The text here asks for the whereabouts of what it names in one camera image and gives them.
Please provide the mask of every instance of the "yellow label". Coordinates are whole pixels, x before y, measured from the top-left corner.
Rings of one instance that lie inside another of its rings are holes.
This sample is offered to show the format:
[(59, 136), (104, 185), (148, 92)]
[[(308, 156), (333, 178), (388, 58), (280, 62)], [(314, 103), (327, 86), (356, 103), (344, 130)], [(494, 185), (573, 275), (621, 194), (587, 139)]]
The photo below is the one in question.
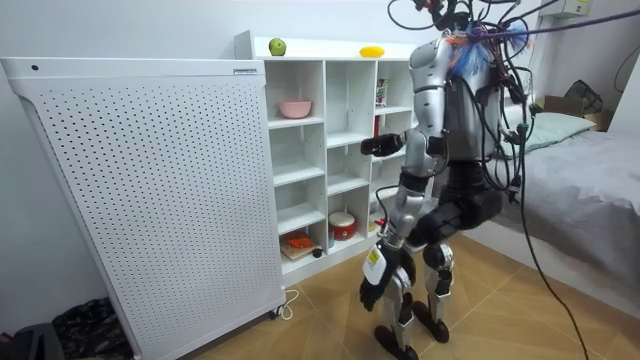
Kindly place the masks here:
[(379, 256), (378, 252), (373, 250), (369, 253), (369, 262), (371, 265), (375, 265), (378, 262)]

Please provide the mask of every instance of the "white cord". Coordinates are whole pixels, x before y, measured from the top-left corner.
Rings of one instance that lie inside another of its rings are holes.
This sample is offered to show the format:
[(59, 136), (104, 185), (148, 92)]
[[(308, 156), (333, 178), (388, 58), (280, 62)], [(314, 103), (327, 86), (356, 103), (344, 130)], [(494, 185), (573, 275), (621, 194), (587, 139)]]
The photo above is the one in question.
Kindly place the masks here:
[[(296, 293), (296, 295), (289, 301), (287, 301), (286, 303), (284, 303), (284, 305), (282, 305), (282, 312), (280, 313), (280, 316), (282, 317), (282, 320), (290, 320), (293, 317), (293, 310), (291, 309), (291, 307), (289, 307), (289, 304), (291, 304), (295, 299), (298, 298), (298, 296), (300, 296), (300, 292), (298, 290), (287, 290), (284, 292), (285, 294), (288, 293)], [(285, 311), (289, 310), (289, 316), (284, 316)]]

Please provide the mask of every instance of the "white bookshelf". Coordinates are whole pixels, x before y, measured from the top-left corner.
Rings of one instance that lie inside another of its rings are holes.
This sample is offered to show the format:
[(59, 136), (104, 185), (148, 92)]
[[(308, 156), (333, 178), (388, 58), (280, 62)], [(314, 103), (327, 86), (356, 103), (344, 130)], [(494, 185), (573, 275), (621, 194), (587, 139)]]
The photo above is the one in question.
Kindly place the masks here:
[[(385, 44), (385, 57), (365, 59), (358, 51), (371, 44), (283, 39), (287, 55), (272, 57), (270, 39), (245, 32), (236, 36), (235, 50), (238, 59), (265, 61), (278, 233), (305, 230), (323, 249), (317, 259), (309, 255), (291, 262), (281, 257), (285, 284), (290, 285), (365, 251), (377, 240), (376, 232), (368, 231), (370, 221), (382, 218), (374, 192), (397, 184), (405, 153), (363, 156), (360, 143), (373, 137), (376, 116), (380, 134), (414, 125), (407, 60), (415, 46)], [(380, 78), (389, 79), (387, 106), (376, 108)], [(283, 100), (312, 100), (311, 114), (285, 119), (278, 109)], [(387, 207), (396, 192), (381, 192)], [(329, 248), (327, 218), (335, 211), (352, 214), (357, 232)]]

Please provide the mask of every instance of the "small box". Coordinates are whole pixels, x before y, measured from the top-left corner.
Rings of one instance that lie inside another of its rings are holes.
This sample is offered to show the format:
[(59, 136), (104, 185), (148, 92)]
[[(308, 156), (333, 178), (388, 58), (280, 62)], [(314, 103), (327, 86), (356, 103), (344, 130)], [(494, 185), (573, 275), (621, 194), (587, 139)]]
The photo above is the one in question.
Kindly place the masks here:
[(555, 18), (572, 18), (587, 16), (591, 12), (592, 0), (560, 0), (540, 10), (540, 16), (553, 16)]

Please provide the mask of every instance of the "humanoid robot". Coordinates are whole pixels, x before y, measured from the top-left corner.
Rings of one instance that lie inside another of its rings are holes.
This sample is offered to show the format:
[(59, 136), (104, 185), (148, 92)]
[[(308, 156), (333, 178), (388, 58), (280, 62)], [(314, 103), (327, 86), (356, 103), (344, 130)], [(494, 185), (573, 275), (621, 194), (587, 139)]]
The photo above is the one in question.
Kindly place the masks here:
[[(416, 1), (417, 7), (424, 4)], [(429, 8), (439, 30), (466, 29), (468, 14)], [(472, 229), (502, 210), (502, 194), (485, 183), (481, 160), (496, 148), (487, 132), (498, 132), (500, 96), (492, 66), (461, 76), (452, 76), (452, 45), (442, 38), (418, 47), (410, 57), (413, 80), (415, 128), (403, 134), (367, 139), (361, 144), (365, 155), (387, 156), (406, 147), (395, 203), (388, 213), (388, 225), (369, 252), (360, 287), (360, 300), (369, 311), (384, 298), (384, 310), (391, 328), (379, 326), (377, 341), (398, 359), (417, 359), (408, 339), (415, 317), (442, 343), (449, 330), (442, 320), (443, 305), (451, 295), (453, 251), (446, 240), (460, 230)], [(478, 90), (484, 89), (483, 115), (478, 111)], [(449, 170), (435, 208), (425, 206), (429, 180)], [(428, 304), (413, 301), (411, 288), (416, 268), (411, 253), (422, 251), (426, 264)]]

